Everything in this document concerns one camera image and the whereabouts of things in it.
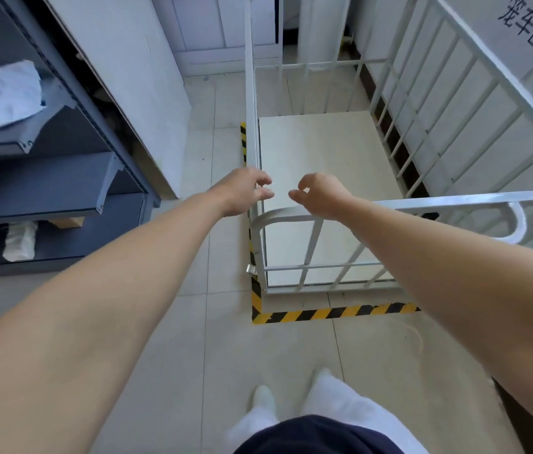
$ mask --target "hand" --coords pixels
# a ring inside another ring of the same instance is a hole
[[[271,183],[271,177],[266,172],[254,167],[241,167],[212,186],[209,192],[221,203],[222,216],[232,217],[247,212],[258,201],[275,196],[270,189],[262,188]]]
[[[307,174],[298,183],[298,189],[289,192],[289,197],[307,209],[312,215],[326,220],[338,220],[344,202],[353,195],[329,174]]]

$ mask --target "yellow and black hazard tape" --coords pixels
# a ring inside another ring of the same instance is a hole
[[[244,150],[244,164],[247,164],[247,145],[245,135],[245,122],[241,123],[241,145]],[[252,230],[249,230],[249,262],[256,265],[254,251],[252,249]],[[258,277],[252,277],[252,323],[263,325],[265,323],[287,323],[306,320],[324,320],[327,318],[358,317],[360,315],[381,315],[384,313],[411,313],[421,309],[413,303],[388,303],[385,305],[371,306],[348,306],[326,307],[324,309],[308,309],[306,311],[288,312],[262,312],[262,287]]]

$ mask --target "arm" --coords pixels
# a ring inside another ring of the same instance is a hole
[[[289,195],[359,236],[420,307],[533,414],[532,249],[355,198],[331,175],[306,175]]]
[[[0,452],[86,452],[214,224],[272,197],[236,169],[39,287],[0,319]]]

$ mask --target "foot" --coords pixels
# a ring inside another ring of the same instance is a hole
[[[266,386],[258,386],[254,391],[252,398],[252,408],[264,408],[275,414],[275,398],[272,396],[271,389]]]
[[[331,375],[332,375],[332,372],[331,372],[330,368],[323,367],[321,369],[318,369],[317,371],[315,371],[315,374],[313,374],[313,376],[312,376],[311,387],[315,386],[315,383],[317,381],[319,381],[319,378],[321,376],[331,376]]]

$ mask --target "white metal railing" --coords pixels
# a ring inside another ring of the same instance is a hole
[[[346,15],[350,0],[345,0],[345,9],[340,23],[340,38],[342,37]],[[458,137],[467,129],[468,124],[473,120],[475,115],[481,110],[488,98],[498,88],[502,89],[506,95],[512,99],[512,102],[516,105],[514,109],[495,129],[495,131],[475,150],[473,155],[461,166],[461,168],[455,172],[454,177],[450,178],[445,194],[453,193],[454,184],[464,176],[471,167],[474,167],[475,163],[486,154],[492,146],[512,127],[515,122],[521,118],[526,117],[528,121],[533,124],[533,96],[524,88],[522,83],[517,80],[510,71],[505,67],[503,63],[489,50],[489,48],[481,41],[481,39],[475,34],[475,32],[461,19],[461,17],[453,10],[453,8],[446,3],[445,0],[426,0],[426,6],[419,19],[417,19],[417,26],[412,36],[408,36],[408,26],[416,14],[416,5],[418,0],[407,0],[403,7],[397,29],[392,38],[388,55],[380,59],[368,59],[368,47],[370,39],[374,34],[374,19],[378,15],[376,9],[370,12],[371,22],[367,29],[365,38],[365,50],[361,54],[360,59],[356,60],[338,60],[338,51],[335,56],[329,62],[316,62],[316,63],[283,63],[283,48],[279,54],[277,65],[260,65],[257,66],[253,60],[252,51],[252,35],[251,35],[251,0],[245,0],[245,69],[246,69],[246,114],[247,114],[247,163],[248,165],[254,165],[261,167],[261,147],[259,140],[259,125],[258,125],[258,111],[257,111],[257,98],[255,90],[255,70],[256,69],[277,69],[278,70],[278,84],[281,87],[283,80],[284,70],[287,69],[303,69],[303,76],[301,81],[301,108],[300,114],[305,112],[306,99],[308,94],[308,82],[309,82],[309,70],[312,67],[320,67],[331,73],[329,79],[329,86],[324,99],[323,113],[328,110],[328,104],[330,102],[330,96],[332,87],[334,84],[334,72],[338,67],[357,67],[356,73],[353,79],[353,89],[359,83],[360,73],[362,67],[369,65],[379,65],[381,67],[379,76],[376,80],[376,88],[374,95],[372,96],[369,111],[375,117],[376,110],[381,97],[384,97],[384,90],[387,85],[391,90],[388,93],[388,98],[384,99],[384,109],[381,114],[375,119],[376,128],[383,142],[383,146],[386,148],[387,141],[391,136],[391,132],[397,119],[400,117],[402,111],[407,109],[411,114],[411,120],[407,123],[406,128],[399,133],[399,140],[394,147],[388,150],[387,155],[391,162],[391,168],[395,173],[399,186],[402,190],[405,190],[405,199],[402,200],[390,200],[380,201],[379,204],[390,207],[406,213],[413,213],[422,215],[423,213],[436,212],[439,213],[437,220],[444,221],[450,224],[458,224],[467,217],[467,212],[473,212],[482,209],[498,209],[502,211],[500,217],[490,220],[479,229],[475,229],[478,232],[486,233],[488,230],[496,226],[501,221],[510,221],[513,223],[513,231],[506,237],[498,238],[504,242],[518,244],[524,242],[525,239],[533,238],[533,214],[528,215],[525,213],[524,206],[533,206],[533,191],[526,192],[499,192],[507,187],[513,180],[518,178],[520,174],[525,172],[529,167],[533,166],[533,153],[524,159],[518,166],[512,168],[508,173],[500,177],[496,181],[488,194],[473,194],[473,195],[448,195],[442,197],[431,198],[411,198],[416,189],[423,184],[425,179],[430,175],[435,167],[441,162],[443,154],[454,145],[458,140]],[[283,37],[283,13],[284,0],[279,0],[279,39]],[[427,16],[431,11],[436,11],[439,14],[439,20],[435,26],[435,34],[428,40],[425,51],[420,57],[416,57],[417,71],[414,71],[413,77],[406,75],[408,67],[407,64],[414,53],[414,47]],[[312,22],[314,19],[314,12],[311,13],[308,22]],[[421,73],[424,64],[427,62],[429,53],[431,52],[435,39],[438,36],[438,32],[446,24],[453,30],[453,38],[448,47],[442,51],[443,59],[441,63],[434,69],[433,75],[427,80],[425,93],[414,101],[410,96],[416,86],[418,76]],[[397,56],[399,49],[403,42],[409,43],[409,49],[406,55],[402,58],[399,70],[395,69],[394,64],[397,62]],[[428,124],[422,120],[420,112],[424,107],[429,95],[433,91],[437,81],[439,80],[443,70],[448,63],[452,53],[456,49],[459,43],[466,46],[471,56],[467,61],[465,67],[457,76],[455,82],[451,85],[449,91],[445,95],[442,104],[437,108],[434,113],[434,118]],[[477,63],[482,64],[491,75],[491,80],[487,86],[481,91],[479,97],[470,106],[467,113],[453,128],[451,134],[447,137],[442,147],[436,148],[431,140],[431,131],[437,125],[437,122],[441,120],[445,111],[449,107],[454,97],[458,94],[458,91],[462,85],[466,82],[468,75]],[[395,97],[395,93],[400,92],[401,102],[400,110],[391,111],[391,101]],[[353,102],[354,92],[351,91],[349,101],[346,106],[346,111],[350,111]],[[390,127],[383,132],[382,124],[386,114],[391,117]],[[417,128],[422,137],[416,147],[409,152],[408,159],[402,166],[397,167],[394,163],[395,156],[397,155],[401,145],[405,142],[408,133],[412,128]],[[418,178],[411,184],[405,185],[403,183],[403,174],[409,165],[416,159],[416,156],[423,149],[430,149],[431,152],[435,152],[436,156],[427,165],[423,166],[419,170]],[[305,292],[305,291],[331,291],[331,290],[349,290],[349,289],[367,289],[374,287],[388,287],[394,286],[394,281],[381,280],[381,277],[386,273],[386,268],[379,261],[357,261],[364,251],[365,245],[358,243],[356,249],[349,256],[347,261],[334,261],[327,264],[313,264],[311,263],[313,253],[315,251],[322,226],[323,220],[313,217],[303,207],[288,207],[284,209],[278,209],[270,212],[263,213],[262,204],[256,205],[249,212],[249,218],[251,222],[251,243],[253,251],[255,253],[255,273],[258,276],[262,289],[270,293],[289,293],[289,292]],[[295,221],[312,221],[312,231],[309,239],[307,252],[305,254],[304,262],[302,265],[283,265],[283,266],[268,266],[265,258],[265,243],[263,241],[264,228],[269,224],[281,223],[281,222],[295,222]],[[376,272],[369,280],[363,280],[361,282],[344,282],[343,279],[352,267],[357,266],[381,266],[381,269]],[[309,269],[321,269],[325,267],[339,267],[340,272],[334,282],[328,282],[324,284],[306,284],[307,274]],[[271,271],[290,271],[301,270],[301,277],[299,283],[289,287],[277,287],[270,288],[267,286],[267,274]]]

